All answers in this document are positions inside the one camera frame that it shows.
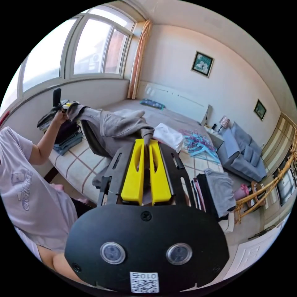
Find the hand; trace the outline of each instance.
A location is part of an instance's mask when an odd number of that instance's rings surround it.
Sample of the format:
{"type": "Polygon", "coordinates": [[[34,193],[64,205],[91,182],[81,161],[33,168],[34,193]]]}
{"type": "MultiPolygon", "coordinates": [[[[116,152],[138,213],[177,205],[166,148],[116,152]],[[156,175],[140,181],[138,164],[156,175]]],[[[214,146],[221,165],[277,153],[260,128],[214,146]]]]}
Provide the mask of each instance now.
{"type": "Polygon", "coordinates": [[[63,113],[61,110],[59,110],[56,114],[55,117],[53,118],[53,122],[62,125],[65,121],[68,120],[66,112],[63,113]]]}

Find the gray sofa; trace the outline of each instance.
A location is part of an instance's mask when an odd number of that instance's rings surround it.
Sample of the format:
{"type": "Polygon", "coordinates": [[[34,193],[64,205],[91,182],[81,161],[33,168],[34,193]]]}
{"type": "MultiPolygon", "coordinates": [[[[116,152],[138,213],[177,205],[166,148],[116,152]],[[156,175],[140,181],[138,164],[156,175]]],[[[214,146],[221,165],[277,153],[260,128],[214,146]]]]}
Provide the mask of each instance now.
{"type": "Polygon", "coordinates": [[[237,123],[227,128],[222,137],[224,143],[217,154],[223,168],[250,182],[266,177],[261,148],[237,123]]]}

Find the door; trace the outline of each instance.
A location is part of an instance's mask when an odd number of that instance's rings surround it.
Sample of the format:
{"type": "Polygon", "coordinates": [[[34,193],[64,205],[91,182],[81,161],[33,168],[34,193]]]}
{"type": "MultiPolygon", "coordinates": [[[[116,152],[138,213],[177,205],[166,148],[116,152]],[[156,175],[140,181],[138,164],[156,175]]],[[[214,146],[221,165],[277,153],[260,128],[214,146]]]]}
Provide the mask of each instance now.
{"type": "Polygon", "coordinates": [[[238,246],[230,269],[223,279],[230,278],[254,264],[271,247],[287,221],[288,216],[271,231],[238,246]]]}

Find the headboard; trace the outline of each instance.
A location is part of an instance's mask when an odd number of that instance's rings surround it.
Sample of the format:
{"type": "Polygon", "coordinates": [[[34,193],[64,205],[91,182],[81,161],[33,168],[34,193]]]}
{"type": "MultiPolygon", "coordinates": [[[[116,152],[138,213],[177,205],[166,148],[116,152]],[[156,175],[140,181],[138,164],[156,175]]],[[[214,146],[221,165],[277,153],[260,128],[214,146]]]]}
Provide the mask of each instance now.
{"type": "Polygon", "coordinates": [[[173,112],[205,124],[206,117],[210,117],[211,106],[202,102],[198,96],[179,92],[177,90],[146,81],[141,81],[137,90],[138,99],[151,99],[164,104],[173,112]]]}

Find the black bag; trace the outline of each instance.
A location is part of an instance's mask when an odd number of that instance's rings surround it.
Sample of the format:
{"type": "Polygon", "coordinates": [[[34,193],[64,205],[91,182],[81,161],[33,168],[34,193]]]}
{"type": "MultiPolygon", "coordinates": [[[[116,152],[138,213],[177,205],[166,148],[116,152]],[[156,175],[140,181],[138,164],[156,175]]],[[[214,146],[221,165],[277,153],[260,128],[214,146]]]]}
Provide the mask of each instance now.
{"type": "Polygon", "coordinates": [[[64,140],[66,140],[68,137],[76,133],[80,129],[80,126],[76,122],[72,122],[70,120],[65,121],[59,131],[58,135],[55,140],[55,144],[60,144],[64,140]]]}

